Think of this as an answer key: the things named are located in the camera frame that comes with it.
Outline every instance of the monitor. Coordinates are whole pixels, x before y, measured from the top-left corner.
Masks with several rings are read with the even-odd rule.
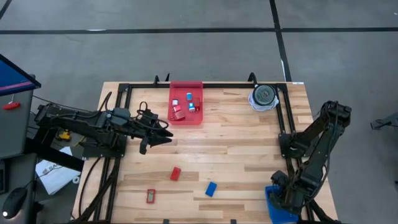
[[[0,96],[40,88],[42,84],[0,54]]]

